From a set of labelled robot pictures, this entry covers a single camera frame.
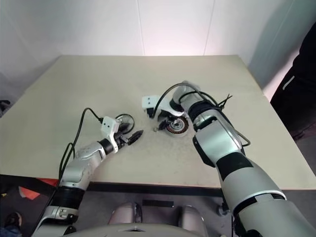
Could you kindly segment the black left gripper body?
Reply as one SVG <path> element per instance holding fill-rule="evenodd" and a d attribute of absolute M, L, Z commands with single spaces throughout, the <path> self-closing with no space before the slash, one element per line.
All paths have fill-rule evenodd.
<path fill-rule="evenodd" d="M 114 139 L 115 139 L 115 142 L 116 142 L 116 144 L 117 144 L 119 149 L 121 149 L 125 145 L 129 145 L 130 144 L 130 138 L 128 138 L 122 132 L 115 133 L 114 134 Z"/>

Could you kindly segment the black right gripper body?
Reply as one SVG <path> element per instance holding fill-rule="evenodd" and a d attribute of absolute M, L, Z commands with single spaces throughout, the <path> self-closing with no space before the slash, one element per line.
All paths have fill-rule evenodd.
<path fill-rule="evenodd" d="M 173 115 L 165 110 L 161 110 L 158 115 L 158 121 L 169 120 Z"/>

